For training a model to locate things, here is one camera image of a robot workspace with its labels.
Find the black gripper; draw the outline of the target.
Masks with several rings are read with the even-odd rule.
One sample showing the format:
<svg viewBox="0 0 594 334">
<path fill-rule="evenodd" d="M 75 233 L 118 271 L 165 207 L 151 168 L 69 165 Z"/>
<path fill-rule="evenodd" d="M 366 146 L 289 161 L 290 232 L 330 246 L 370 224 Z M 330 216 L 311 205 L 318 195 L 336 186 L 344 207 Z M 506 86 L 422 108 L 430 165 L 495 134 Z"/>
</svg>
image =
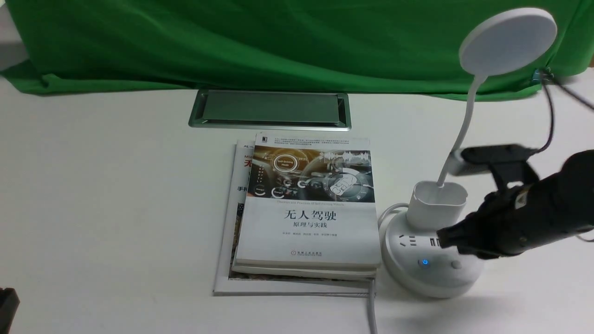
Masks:
<svg viewBox="0 0 594 334">
<path fill-rule="evenodd" d="M 437 230 L 442 249 L 456 247 L 480 259 L 513 257 L 593 230 L 592 150 L 571 155 L 557 173 L 543 179 L 527 162 L 514 173 L 496 166 L 492 175 L 497 198 L 479 208 L 486 215 L 478 230 L 475 214 Z"/>
</svg>

